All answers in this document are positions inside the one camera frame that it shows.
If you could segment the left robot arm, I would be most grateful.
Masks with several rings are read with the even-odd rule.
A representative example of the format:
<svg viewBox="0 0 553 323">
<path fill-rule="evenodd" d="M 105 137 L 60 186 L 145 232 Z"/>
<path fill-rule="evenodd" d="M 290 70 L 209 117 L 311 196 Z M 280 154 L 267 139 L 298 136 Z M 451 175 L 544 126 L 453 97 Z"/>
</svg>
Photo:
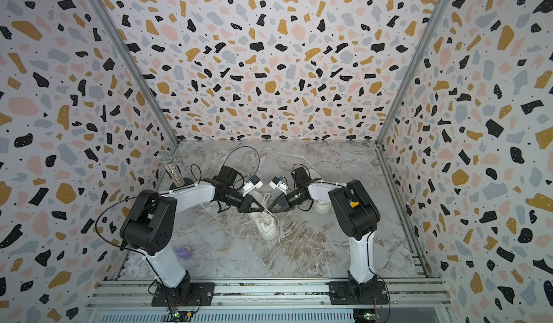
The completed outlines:
<svg viewBox="0 0 553 323">
<path fill-rule="evenodd" d="M 213 201 L 242 214 L 263 212 L 262 204 L 250 194 L 263 186 L 262 181 L 257 175 L 251 175 L 241 189 L 235 189 L 236 176 L 235 170 L 223 166 L 212 179 L 166 193 L 144 190 L 135 199 L 120 236 L 132 250 L 146 257 L 164 287 L 178 288 L 187 282 L 187 271 L 171 247 L 177 214 Z"/>
</svg>

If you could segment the white sneaker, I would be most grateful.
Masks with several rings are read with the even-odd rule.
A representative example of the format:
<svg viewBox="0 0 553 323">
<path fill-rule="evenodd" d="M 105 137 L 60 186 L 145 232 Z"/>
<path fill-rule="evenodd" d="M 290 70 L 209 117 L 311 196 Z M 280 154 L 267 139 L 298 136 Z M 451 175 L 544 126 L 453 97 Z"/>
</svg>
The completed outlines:
<svg viewBox="0 0 553 323">
<path fill-rule="evenodd" d="M 277 226 L 277 218 L 268 210 L 271 194 L 262 194 L 257 190 L 252 190 L 249 194 L 264 208 L 261 212 L 248 213 L 252 222 L 255 223 L 259 234 L 267 241 L 278 238 L 279 228 Z"/>
<path fill-rule="evenodd" d="M 330 202 L 324 200 L 314 200 L 313 208 L 318 214 L 326 214 L 331 210 L 332 205 Z"/>
</svg>

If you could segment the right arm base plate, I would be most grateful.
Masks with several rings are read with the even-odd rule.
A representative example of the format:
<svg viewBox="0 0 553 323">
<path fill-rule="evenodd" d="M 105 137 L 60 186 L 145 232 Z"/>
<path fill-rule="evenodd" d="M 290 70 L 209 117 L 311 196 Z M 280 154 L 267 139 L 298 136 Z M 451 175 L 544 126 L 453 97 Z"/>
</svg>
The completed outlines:
<svg viewBox="0 0 553 323">
<path fill-rule="evenodd" d="M 390 303 L 383 281 L 371 280 L 363 284 L 356 281 L 332 281 L 328 284 L 332 305 L 370 305 Z"/>
</svg>

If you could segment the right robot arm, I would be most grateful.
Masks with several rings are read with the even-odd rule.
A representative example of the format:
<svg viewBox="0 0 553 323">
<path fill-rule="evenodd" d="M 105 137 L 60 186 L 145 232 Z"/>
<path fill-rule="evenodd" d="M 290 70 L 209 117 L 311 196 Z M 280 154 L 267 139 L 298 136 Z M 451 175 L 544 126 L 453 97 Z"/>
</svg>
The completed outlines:
<svg viewBox="0 0 553 323">
<path fill-rule="evenodd" d="M 359 180 L 331 183 L 312 178 L 304 167 L 292 170 L 294 188 L 281 194 L 269 206 L 270 212 L 290 211 L 306 201 L 322 214 L 333 210 L 341 231 L 349 238 L 351 256 L 348 272 L 349 292 L 363 296 L 381 284 L 373 267 L 374 237 L 381 220 L 380 212 Z"/>
</svg>

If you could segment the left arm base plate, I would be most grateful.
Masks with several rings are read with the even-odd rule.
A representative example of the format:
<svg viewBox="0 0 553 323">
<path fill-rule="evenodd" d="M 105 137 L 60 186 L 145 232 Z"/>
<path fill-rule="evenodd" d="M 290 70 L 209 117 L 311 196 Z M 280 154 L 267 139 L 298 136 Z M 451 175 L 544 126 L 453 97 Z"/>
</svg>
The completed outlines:
<svg viewBox="0 0 553 323">
<path fill-rule="evenodd" d="M 156 284 L 152 307 L 209 307 L 215 293 L 213 282 L 185 282 L 176 288 Z"/>
</svg>

